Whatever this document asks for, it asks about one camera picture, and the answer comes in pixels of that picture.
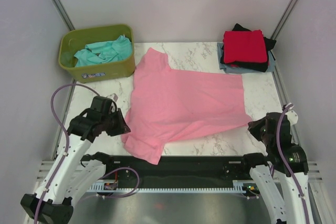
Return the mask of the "pink t shirt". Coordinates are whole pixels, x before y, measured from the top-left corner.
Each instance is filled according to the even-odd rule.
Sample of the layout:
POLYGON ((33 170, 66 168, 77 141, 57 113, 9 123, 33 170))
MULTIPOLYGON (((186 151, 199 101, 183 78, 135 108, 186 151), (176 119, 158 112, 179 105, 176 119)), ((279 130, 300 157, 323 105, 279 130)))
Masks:
POLYGON ((169 142, 236 129, 251 118, 241 76, 172 69, 166 54, 150 48, 134 72, 125 120, 125 150, 156 165, 169 142))

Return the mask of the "olive green plastic bin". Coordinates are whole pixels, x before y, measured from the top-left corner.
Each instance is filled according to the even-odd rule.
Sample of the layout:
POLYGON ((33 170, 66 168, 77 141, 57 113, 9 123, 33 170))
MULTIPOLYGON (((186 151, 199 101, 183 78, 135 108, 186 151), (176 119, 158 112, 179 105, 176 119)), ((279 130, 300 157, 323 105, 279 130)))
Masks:
POLYGON ((64 35, 60 42, 58 63, 81 83, 129 77, 135 71, 132 28, 126 24, 117 24, 73 30, 64 35), (86 44, 116 40, 121 35, 125 35, 132 43, 133 52, 126 60, 75 67, 77 59, 74 55, 84 49, 86 44))

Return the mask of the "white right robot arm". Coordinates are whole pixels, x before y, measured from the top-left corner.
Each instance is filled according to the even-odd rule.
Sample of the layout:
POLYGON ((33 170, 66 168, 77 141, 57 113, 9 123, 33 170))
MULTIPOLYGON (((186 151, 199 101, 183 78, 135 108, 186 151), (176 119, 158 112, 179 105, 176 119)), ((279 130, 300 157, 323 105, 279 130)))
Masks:
POLYGON ((241 174, 256 183, 271 223, 313 223, 308 192, 308 160, 292 142, 290 128, 298 122, 295 111, 270 112, 249 122, 248 131, 266 147, 267 156, 243 156, 241 174))

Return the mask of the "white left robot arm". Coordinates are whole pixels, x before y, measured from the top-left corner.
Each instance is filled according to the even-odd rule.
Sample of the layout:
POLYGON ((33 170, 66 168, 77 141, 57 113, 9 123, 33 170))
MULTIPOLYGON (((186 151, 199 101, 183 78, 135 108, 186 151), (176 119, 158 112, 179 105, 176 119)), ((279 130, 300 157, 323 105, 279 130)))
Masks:
POLYGON ((34 223, 68 223, 86 191, 101 177, 111 178, 115 173, 110 156, 97 152, 76 175, 86 151, 102 133, 118 136, 129 132, 115 101, 95 96, 91 106, 70 121, 66 143, 42 184, 21 199, 21 206, 34 223))

